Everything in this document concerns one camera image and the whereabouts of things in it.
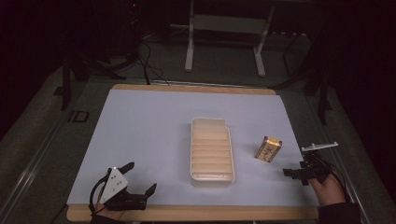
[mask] white plastic tray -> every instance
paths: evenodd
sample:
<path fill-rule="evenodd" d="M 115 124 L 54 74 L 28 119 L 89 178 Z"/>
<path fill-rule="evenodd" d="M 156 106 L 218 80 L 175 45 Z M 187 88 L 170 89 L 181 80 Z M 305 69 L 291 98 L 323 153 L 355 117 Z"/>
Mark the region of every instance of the white plastic tray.
<path fill-rule="evenodd" d="M 227 187 L 233 183 L 230 130 L 224 119 L 192 121 L 191 178 L 195 187 Z"/>

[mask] black sleeve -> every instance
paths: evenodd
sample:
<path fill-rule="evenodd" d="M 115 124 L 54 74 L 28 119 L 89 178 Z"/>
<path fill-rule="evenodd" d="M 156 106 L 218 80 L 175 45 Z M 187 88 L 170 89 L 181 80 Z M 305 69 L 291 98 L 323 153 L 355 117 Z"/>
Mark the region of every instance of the black sleeve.
<path fill-rule="evenodd" d="M 356 203 L 335 203 L 319 208 L 319 224 L 361 224 Z"/>
<path fill-rule="evenodd" d="M 91 224 L 125 224 L 125 222 L 117 221 L 108 217 L 92 215 Z"/>

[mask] small box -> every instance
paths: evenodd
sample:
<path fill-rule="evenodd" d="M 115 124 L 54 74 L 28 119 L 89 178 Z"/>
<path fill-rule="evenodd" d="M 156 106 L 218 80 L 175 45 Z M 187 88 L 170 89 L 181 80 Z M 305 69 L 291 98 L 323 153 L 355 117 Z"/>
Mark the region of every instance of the small box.
<path fill-rule="evenodd" d="M 262 146 L 254 158 L 261 161 L 271 162 L 276 153 L 282 148 L 282 141 L 273 137 L 264 136 Z"/>
<path fill-rule="evenodd" d="M 224 119 L 194 119 L 191 124 L 191 178 L 195 187 L 233 183 L 230 130 Z"/>

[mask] dark background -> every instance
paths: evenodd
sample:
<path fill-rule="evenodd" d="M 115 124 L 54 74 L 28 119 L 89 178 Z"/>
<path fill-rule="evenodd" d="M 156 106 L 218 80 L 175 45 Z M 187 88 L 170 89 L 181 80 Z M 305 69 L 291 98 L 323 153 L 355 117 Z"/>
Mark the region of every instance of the dark background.
<path fill-rule="evenodd" d="M 111 32 L 104 30 L 104 22 L 110 19 L 117 22 L 114 16 L 117 18 L 125 12 L 118 11 L 113 18 L 103 21 L 102 17 L 100 21 L 91 1 L 7 0 L 0 4 L 0 136 L 3 137 L 46 78 L 62 65 L 64 40 L 72 40 L 78 49 L 93 58 L 106 59 L 112 37 L 108 35 Z M 143 22 L 167 35 L 169 23 L 188 24 L 188 7 L 188 1 L 183 0 L 144 1 Z M 312 23 L 312 17 L 302 19 L 306 13 L 296 13 L 298 7 L 279 7 L 271 30 L 295 32 L 303 29 L 297 21 Z M 215 7 L 202 4 L 198 8 L 214 10 Z M 236 8 L 241 7 L 231 5 L 224 13 L 250 15 L 248 7 Z M 364 1 L 330 14 L 326 35 L 317 41 L 307 58 L 315 64 L 336 55 L 330 68 L 331 85 L 337 90 L 394 202 L 396 17 L 392 13 L 395 11 L 393 3 Z M 323 8 L 314 12 L 322 18 Z"/>

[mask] yellow box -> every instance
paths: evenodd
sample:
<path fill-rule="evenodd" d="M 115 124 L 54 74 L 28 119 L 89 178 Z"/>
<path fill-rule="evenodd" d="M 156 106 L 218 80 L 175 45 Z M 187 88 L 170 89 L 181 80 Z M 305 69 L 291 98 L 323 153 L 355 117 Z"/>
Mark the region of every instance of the yellow box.
<path fill-rule="evenodd" d="M 259 151 L 257 151 L 256 156 L 254 158 L 259 159 L 261 161 L 271 162 L 272 159 L 276 156 L 276 153 L 282 148 L 282 141 L 279 141 L 273 137 L 264 136 L 264 140 L 262 141 L 262 146 Z"/>

